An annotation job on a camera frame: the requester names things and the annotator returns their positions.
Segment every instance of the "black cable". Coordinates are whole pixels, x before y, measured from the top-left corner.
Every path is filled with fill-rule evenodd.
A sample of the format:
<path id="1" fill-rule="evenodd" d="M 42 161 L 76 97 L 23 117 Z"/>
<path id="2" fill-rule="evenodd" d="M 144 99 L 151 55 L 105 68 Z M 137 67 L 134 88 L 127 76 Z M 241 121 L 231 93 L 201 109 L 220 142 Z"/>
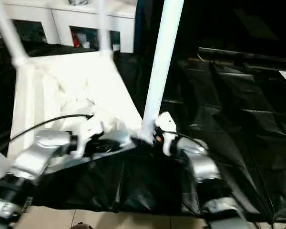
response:
<path id="1" fill-rule="evenodd" d="M 10 131 L 6 130 L 0 134 L 0 139 L 5 138 L 5 137 L 9 137 L 9 136 L 10 136 Z"/>
<path id="2" fill-rule="evenodd" d="M 175 131 L 164 131 L 164 130 L 163 130 L 163 132 L 164 132 L 164 133 L 168 133 L 168 134 L 177 135 L 177 136 L 179 136 L 179 137 L 185 137 L 185 138 L 191 140 L 192 142 L 195 142 L 196 144 L 198 144 L 199 146 L 201 146 L 202 148 L 205 149 L 205 146 L 204 146 L 203 144 L 201 144 L 201 142 L 199 142 L 199 141 L 197 141 L 197 140 L 191 138 L 191 137 L 188 136 L 188 135 L 184 135 L 184 134 L 181 134 L 181 133 L 178 133 L 178 132 L 175 132 Z"/>
<path id="3" fill-rule="evenodd" d="M 57 120 L 60 120 L 60 119 L 65 119 L 65 118 L 74 118 L 74 117 L 85 117 L 87 119 L 93 117 L 93 115 L 85 115 L 85 114 L 69 114 L 69 115 L 63 115 L 63 116 L 59 116 L 59 117 L 56 117 L 56 118 L 52 118 L 52 119 L 49 119 L 47 121 L 44 121 L 42 123 L 39 123 L 29 129 L 26 129 L 24 131 L 22 131 L 21 133 L 17 134 L 16 136 L 14 136 L 10 141 L 8 141 L 7 143 L 5 143 L 3 146 L 0 147 L 0 151 L 3 150 L 5 147 L 7 147 L 9 145 L 9 143 L 15 141 L 17 138 L 21 137 L 22 135 L 26 134 L 27 132 L 31 131 L 31 130 L 34 130 L 42 125 L 45 125 L 47 123 L 51 123 L 51 122 L 54 122 L 54 121 L 57 121 Z"/>

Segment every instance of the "white metal pole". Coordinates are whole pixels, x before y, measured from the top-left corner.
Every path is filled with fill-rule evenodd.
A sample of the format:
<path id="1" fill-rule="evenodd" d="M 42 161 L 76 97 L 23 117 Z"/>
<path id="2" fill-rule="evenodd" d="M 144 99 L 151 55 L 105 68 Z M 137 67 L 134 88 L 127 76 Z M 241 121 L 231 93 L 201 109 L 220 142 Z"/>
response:
<path id="1" fill-rule="evenodd" d="M 107 17 L 106 17 L 106 8 L 105 1 L 98 0 L 98 11 L 99 11 L 99 43 L 100 43 L 100 51 L 102 52 L 111 52 L 110 48 L 110 38 L 109 32 L 107 31 Z"/>
<path id="2" fill-rule="evenodd" d="M 22 46 L 14 25 L 5 13 L 2 0 L 0 0 L 0 33 L 10 51 L 13 64 L 19 65 L 26 61 L 28 56 Z"/>
<path id="3" fill-rule="evenodd" d="M 153 131 L 154 122 L 159 115 L 183 4 L 184 0 L 164 1 L 142 125 L 147 135 Z"/>

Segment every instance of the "floor tile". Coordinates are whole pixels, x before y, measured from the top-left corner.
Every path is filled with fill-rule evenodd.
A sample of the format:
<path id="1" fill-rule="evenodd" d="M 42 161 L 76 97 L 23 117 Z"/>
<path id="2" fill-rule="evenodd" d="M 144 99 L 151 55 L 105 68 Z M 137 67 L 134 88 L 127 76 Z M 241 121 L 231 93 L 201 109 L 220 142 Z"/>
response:
<path id="1" fill-rule="evenodd" d="M 80 222 L 93 229 L 170 229 L 170 218 L 147 214 L 76 210 L 73 225 Z"/>
<path id="2" fill-rule="evenodd" d="M 194 217 L 172 217 L 172 229 L 202 229 L 205 226 L 203 219 Z"/>
<path id="3" fill-rule="evenodd" d="M 274 228 L 275 229 L 285 229 L 286 224 L 285 223 L 276 223 Z"/>
<path id="4" fill-rule="evenodd" d="M 20 219 L 16 229 L 69 229 L 75 210 L 31 207 Z"/>

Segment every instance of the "black fabric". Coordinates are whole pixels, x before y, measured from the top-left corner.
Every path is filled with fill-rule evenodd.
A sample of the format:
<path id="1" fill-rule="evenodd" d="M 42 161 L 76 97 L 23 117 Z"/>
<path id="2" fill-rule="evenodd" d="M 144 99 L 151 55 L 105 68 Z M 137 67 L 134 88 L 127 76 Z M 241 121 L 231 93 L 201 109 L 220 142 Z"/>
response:
<path id="1" fill-rule="evenodd" d="M 34 56 L 73 52 L 63 46 L 26 48 Z M 143 114 L 152 63 L 120 53 L 114 61 Z M 14 78 L 0 46 L 0 133 L 10 129 Z M 286 80 L 279 72 L 173 62 L 161 110 L 170 112 L 181 133 L 209 145 L 249 220 L 286 221 Z M 47 176 L 34 204 L 199 217 L 194 184 L 186 160 L 140 146 Z"/>

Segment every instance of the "black plastic sheet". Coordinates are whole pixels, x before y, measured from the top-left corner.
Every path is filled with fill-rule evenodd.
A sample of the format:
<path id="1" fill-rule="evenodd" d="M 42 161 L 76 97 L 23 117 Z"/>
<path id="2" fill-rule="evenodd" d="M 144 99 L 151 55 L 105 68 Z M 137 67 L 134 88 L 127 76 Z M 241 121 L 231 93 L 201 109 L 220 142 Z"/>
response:
<path id="1" fill-rule="evenodd" d="M 46 55 L 73 49 L 42 45 L 27 50 Z M 120 53 L 114 60 L 143 114 L 151 63 Z M 0 123 L 10 123 L 13 92 L 8 90 L 13 90 L 15 71 L 2 52 L 0 63 L 0 80 L 9 79 L 0 84 L 5 96 L 0 97 L 0 114 L 6 112 Z M 161 110 L 170 112 L 181 133 L 209 145 L 248 220 L 286 221 L 286 80 L 279 72 L 173 62 Z M 9 128 L 2 126 L 0 131 Z M 47 176 L 34 204 L 200 215 L 190 167 L 147 146 Z"/>

